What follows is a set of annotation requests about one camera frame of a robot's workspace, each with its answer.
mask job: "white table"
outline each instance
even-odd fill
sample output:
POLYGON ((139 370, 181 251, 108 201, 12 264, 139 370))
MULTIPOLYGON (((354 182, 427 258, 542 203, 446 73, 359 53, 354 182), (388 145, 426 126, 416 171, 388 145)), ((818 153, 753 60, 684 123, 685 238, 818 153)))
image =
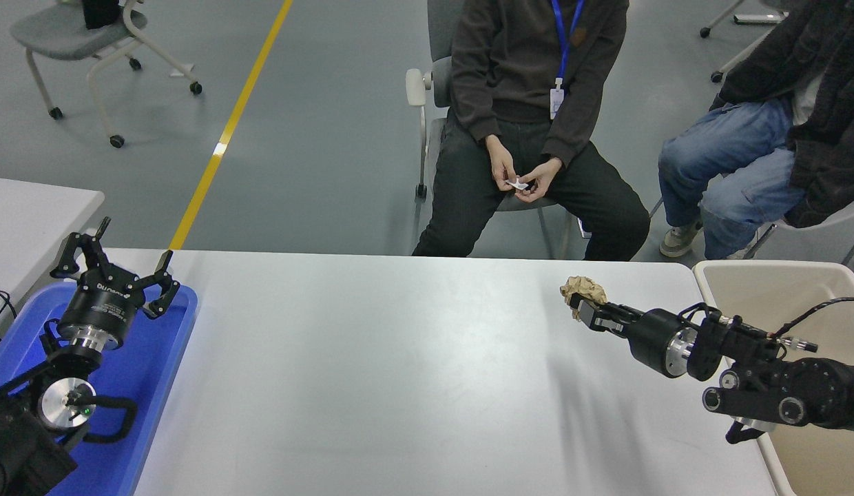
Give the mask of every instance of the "white table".
POLYGON ((104 198, 87 189, 0 179, 0 289, 13 304, 49 270, 61 240, 83 228, 104 198))
MULTIPOLYGON (((159 251, 107 250, 137 273, 159 251)), ((699 301, 678 264, 179 251, 200 310, 137 496, 774 494, 707 386, 571 319, 559 286, 699 301)))

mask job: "robotic arm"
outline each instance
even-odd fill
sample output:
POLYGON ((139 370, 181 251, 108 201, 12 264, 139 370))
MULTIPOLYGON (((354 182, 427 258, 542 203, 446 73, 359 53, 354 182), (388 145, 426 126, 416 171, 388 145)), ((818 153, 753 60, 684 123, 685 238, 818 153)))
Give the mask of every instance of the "robotic arm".
POLYGON ((168 273, 171 251, 160 257, 152 276, 141 279, 109 263, 100 245, 109 221, 103 219, 94 236, 74 232, 66 238, 50 275, 77 279, 78 286, 61 318, 44 323, 46 359, 0 386, 0 496, 48 493, 77 468, 69 452, 79 442, 118 442, 134 423, 134 401, 97 395, 87 378, 99 369, 104 351, 124 345, 138 309, 148 318, 166 313, 179 283, 168 273), (87 263, 81 274, 75 263, 79 249, 87 263), (147 302, 144 289, 152 285, 162 292, 147 302), (97 408, 125 411, 118 431, 89 432, 97 408))
POLYGON ((831 302, 770 334, 707 304, 695 304, 678 315, 613 304, 600 286, 584 277, 570 278, 562 294, 577 320, 626 339, 632 357, 666 377, 688 373, 696 380, 708 380, 722 357, 732 359, 731 367, 720 375, 720 387, 705 389, 702 397, 708 411, 733 417, 727 431, 732 444, 755 439, 776 424, 854 431, 854 365, 828 358, 783 360, 786 347, 818 350, 817 345, 785 333, 831 302), (699 311, 705 317, 695 324, 691 319, 699 311))

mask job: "gray floor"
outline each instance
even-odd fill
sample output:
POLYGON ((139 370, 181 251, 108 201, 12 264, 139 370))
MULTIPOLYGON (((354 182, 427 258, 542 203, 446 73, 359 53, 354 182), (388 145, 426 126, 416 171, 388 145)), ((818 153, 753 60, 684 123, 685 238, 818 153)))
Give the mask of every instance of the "gray floor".
MULTIPOLYGON (((127 139, 120 150, 109 146, 90 100, 88 62, 37 59, 65 119, 46 115, 23 50, 8 34, 14 20, 46 4, 0 0, 0 178, 99 189, 106 201, 97 217, 113 219, 103 244, 166 248, 282 1, 141 7, 146 32, 195 63, 204 93, 191 95, 146 48, 136 53, 142 72, 110 67, 100 85, 127 139)), ((766 30, 725 20, 709 39, 698 37, 726 4, 632 0, 594 142, 648 207, 659 198, 661 142, 705 112, 718 90, 711 71, 766 30)), ((750 0, 738 12, 767 10, 750 0)), ((415 200, 418 119, 403 81, 408 68, 429 63, 424 1, 293 3, 185 248, 409 254, 430 205, 415 200)), ((559 234, 565 213, 547 214, 559 234)), ((635 260, 666 261, 657 252, 666 229, 660 211, 635 260)), ((853 233, 848 226, 834 235, 842 252, 853 233)), ((764 256, 788 258, 788 243, 768 244, 764 256)), ((576 238, 566 257, 584 249, 576 238)), ((698 252, 679 261, 692 266, 698 252)), ((535 211, 497 214, 473 256, 547 258, 535 211)))

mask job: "blue tray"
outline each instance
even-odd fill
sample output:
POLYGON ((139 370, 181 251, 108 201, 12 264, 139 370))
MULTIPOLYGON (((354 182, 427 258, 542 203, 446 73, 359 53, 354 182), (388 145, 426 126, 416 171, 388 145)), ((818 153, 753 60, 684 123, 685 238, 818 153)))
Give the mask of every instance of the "blue tray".
MULTIPOLYGON (((44 361, 39 342, 43 323, 61 317, 74 292, 73 282, 58 282, 28 301, 0 344, 0 386, 44 361)), ((149 301, 156 298, 158 289, 148 288, 146 296, 149 301)), ((120 442, 83 442, 72 449, 78 468, 54 487, 50 496, 128 496, 134 492, 191 335, 197 305, 194 290, 181 286, 166 314, 149 320, 140 311, 124 346, 103 352, 103 365, 89 381, 97 395, 132 398, 138 405, 134 426, 120 442)), ((90 431, 115 433, 122 417, 121 411, 97 408, 90 431)))

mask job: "id badge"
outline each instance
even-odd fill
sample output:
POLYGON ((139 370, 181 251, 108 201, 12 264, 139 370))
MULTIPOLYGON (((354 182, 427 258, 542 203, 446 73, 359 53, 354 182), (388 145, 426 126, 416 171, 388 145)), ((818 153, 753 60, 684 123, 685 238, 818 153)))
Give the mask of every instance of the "id badge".
POLYGON ((565 100, 565 90, 562 88, 550 89, 550 120, 556 118, 559 113, 559 107, 562 106, 562 101, 565 100))

